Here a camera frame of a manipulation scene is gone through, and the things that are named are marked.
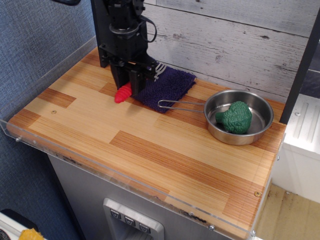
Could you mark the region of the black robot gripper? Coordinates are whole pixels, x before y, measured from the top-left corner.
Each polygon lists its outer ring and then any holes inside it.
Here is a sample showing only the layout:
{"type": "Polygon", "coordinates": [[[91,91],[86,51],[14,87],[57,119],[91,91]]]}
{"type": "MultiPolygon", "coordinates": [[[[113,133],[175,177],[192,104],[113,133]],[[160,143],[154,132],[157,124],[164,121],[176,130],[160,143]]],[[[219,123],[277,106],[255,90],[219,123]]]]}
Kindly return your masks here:
{"type": "Polygon", "coordinates": [[[146,86],[147,78],[156,75],[156,60],[147,54],[148,34],[145,23],[135,23],[133,27],[119,29],[111,24],[108,27],[111,38],[102,42],[100,60],[110,65],[116,88],[130,82],[132,96],[137,96],[146,86]],[[140,67],[141,71],[131,70],[129,73],[124,67],[140,67]]]}

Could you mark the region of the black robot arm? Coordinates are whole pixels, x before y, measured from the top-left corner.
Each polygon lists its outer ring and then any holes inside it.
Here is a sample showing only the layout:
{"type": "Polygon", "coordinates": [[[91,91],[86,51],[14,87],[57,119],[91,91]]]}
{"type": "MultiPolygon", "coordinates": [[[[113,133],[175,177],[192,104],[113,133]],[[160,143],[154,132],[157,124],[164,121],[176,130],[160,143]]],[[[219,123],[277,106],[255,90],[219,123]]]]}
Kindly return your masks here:
{"type": "Polygon", "coordinates": [[[117,89],[130,83],[132,95],[138,95],[147,80],[154,80],[157,61],[148,55],[147,23],[154,24],[142,15],[142,0],[105,0],[106,35],[98,44],[100,62],[110,65],[117,89]]]}

